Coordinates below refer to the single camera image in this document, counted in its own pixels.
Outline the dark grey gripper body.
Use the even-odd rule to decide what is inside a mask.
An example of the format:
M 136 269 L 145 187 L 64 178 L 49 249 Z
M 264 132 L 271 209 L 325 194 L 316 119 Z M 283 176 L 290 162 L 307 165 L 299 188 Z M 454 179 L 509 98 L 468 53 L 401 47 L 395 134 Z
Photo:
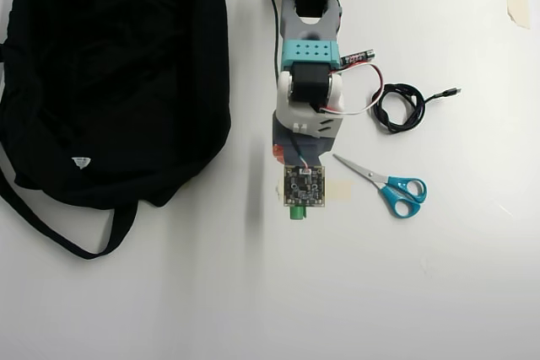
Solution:
M 303 159 L 308 166 L 321 165 L 320 156 L 332 150 L 334 138 L 311 137 L 294 133 L 273 117 L 273 145 L 284 147 L 284 165 L 303 166 Z

